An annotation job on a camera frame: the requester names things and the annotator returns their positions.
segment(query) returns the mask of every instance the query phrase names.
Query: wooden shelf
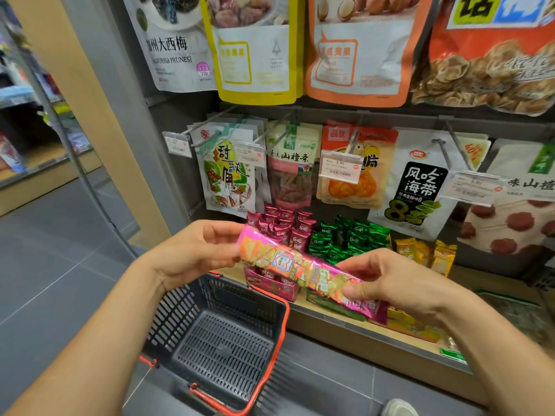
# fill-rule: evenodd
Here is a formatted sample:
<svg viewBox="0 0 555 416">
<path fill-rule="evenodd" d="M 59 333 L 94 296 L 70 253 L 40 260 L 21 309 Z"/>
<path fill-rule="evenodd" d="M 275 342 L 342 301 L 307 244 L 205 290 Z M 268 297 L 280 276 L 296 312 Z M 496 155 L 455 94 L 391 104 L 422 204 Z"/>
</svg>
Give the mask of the wooden shelf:
<svg viewBox="0 0 555 416">
<path fill-rule="evenodd" d="M 245 283 L 242 264 L 218 271 Z M 536 289 L 496 274 L 455 265 L 450 278 L 473 291 L 486 289 L 544 303 Z M 545 293 L 544 297 L 549 304 L 555 304 L 555 294 Z M 437 344 L 321 308 L 306 301 L 304 289 L 291 304 L 288 329 L 473 402 L 487 404 L 486 393 L 468 365 L 441 356 Z"/>
<path fill-rule="evenodd" d="M 78 177 L 77 170 L 59 144 L 37 148 L 25 159 L 33 172 L 21 175 L 11 170 L 0 171 L 0 216 Z M 85 172 L 102 166 L 93 150 L 81 153 L 79 159 Z"/>
</svg>

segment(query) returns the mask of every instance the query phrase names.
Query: basket bottom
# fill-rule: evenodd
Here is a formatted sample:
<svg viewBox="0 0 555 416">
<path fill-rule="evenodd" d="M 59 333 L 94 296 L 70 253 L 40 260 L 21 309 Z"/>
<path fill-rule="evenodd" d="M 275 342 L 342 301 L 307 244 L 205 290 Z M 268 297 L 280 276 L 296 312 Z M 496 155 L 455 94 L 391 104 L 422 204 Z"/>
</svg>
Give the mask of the basket bottom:
<svg viewBox="0 0 555 416">
<path fill-rule="evenodd" d="M 205 309 L 172 357 L 187 382 L 227 406 L 246 406 L 269 363 L 274 342 L 225 315 Z"/>
</svg>

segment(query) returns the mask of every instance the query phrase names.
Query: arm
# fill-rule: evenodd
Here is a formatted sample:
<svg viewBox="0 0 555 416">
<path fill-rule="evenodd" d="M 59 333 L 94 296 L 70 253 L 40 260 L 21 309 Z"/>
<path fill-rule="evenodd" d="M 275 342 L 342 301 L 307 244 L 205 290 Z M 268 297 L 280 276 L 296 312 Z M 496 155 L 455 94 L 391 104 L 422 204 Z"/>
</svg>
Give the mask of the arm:
<svg viewBox="0 0 555 416">
<path fill-rule="evenodd" d="M 138 258 L 100 308 L 5 416 L 121 412 L 163 295 L 238 261 L 243 225 L 197 221 Z"/>
<path fill-rule="evenodd" d="M 553 412 L 555 362 L 478 295 L 390 250 L 371 251 L 338 266 L 374 280 L 344 287 L 350 299 L 387 300 L 444 328 L 501 415 Z"/>
</svg>

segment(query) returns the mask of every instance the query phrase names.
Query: white shoe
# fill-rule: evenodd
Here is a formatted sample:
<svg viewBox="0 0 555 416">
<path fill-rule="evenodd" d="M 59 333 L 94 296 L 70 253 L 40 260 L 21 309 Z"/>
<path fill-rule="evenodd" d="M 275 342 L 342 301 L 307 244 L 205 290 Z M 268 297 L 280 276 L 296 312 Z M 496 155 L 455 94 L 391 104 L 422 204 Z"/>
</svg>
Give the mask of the white shoe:
<svg viewBox="0 0 555 416">
<path fill-rule="evenodd" d="M 394 398 L 389 400 L 380 413 L 380 416 L 418 416 L 414 407 L 407 402 Z"/>
</svg>

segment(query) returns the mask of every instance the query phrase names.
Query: person's left hand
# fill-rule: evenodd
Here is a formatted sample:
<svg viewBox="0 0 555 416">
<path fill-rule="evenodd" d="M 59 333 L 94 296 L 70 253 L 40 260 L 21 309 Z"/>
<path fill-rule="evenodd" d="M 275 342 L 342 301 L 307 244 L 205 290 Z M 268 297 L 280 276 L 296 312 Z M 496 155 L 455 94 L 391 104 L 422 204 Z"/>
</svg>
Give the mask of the person's left hand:
<svg viewBox="0 0 555 416">
<path fill-rule="evenodd" d="M 244 224 L 197 220 L 142 255 L 166 291 L 192 282 L 210 270 L 239 262 L 236 244 Z"/>
</svg>

